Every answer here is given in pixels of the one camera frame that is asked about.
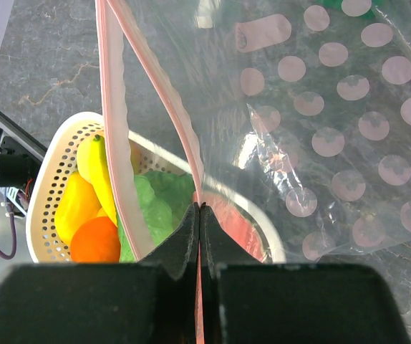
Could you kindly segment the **clear dotted zip bag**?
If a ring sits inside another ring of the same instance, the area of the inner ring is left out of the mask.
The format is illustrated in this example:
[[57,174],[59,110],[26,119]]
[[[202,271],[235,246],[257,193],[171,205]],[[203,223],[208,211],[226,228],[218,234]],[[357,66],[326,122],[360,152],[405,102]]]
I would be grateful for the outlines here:
[[372,19],[317,2],[96,3],[123,243],[160,246],[135,132],[187,161],[199,199],[211,176],[262,209],[286,254],[271,264],[377,271],[411,343],[411,1]]

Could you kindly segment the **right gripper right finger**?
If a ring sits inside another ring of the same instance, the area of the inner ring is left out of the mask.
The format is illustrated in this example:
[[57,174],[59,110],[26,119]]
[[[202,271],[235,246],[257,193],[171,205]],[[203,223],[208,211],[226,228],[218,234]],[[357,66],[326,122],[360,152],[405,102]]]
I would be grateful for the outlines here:
[[360,264],[263,264],[199,218],[207,343],[408,343],[381,275]]

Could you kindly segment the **green plastic cabbage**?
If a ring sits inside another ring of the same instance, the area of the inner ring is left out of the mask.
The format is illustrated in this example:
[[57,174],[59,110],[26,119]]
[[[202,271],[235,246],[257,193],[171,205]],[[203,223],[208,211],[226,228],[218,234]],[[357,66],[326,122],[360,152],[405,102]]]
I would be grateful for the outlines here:
[[136,175],[137,199],[155,246],[179,226],[191,205],[195,186],[190,174],[148,171]]

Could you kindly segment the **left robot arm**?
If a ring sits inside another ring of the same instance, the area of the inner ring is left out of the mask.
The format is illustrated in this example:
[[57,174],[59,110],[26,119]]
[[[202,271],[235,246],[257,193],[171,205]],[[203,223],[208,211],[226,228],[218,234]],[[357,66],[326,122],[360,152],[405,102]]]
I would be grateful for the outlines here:
[[14,187],[32,195],[41,162],[0,128],[0,188]]

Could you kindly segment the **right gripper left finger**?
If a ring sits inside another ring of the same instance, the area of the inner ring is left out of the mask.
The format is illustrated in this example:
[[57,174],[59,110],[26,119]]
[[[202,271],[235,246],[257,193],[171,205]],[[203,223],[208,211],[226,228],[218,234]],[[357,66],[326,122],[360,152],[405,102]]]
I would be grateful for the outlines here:
[[0,343],[194,343],[200,209],[136,263],[23,264],[0,279]]

